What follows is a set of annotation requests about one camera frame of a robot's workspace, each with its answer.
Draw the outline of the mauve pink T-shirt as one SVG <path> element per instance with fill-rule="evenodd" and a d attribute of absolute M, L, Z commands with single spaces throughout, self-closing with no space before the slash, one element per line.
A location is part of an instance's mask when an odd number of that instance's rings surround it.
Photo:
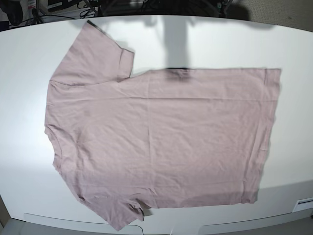
<path fill-rule="evenodd" d="M 74 197 L 116 230 L 145 208 L 254 203 L 280 69 L 163 69 L 86 22 L 52 75 L 45 133 Z"/>

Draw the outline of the white label sticker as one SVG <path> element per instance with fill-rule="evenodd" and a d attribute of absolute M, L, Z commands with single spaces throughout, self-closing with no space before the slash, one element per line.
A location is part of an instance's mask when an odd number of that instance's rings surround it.
<path fill-rule="evenodd" d="M 299 211 L 304 211 L 308 209 L 313 209 L 313 198 L 298 200 L 292 212 L 299 212 Z"/>

